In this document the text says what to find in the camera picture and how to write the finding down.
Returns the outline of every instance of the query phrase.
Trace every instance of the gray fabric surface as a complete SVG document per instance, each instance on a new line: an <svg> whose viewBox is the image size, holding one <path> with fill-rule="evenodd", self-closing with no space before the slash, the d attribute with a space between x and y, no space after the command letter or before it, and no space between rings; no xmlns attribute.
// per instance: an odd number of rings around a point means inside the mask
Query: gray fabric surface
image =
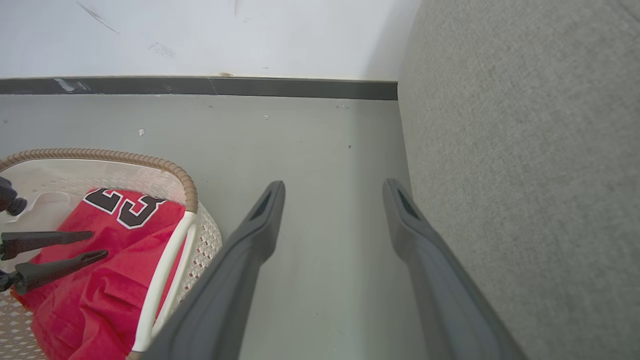
<svg viewBox="0 0 640 360"><path fill-rule="evenodd" d="M531 359L640 359L640 1L424 0L417 204Z"/></svg>

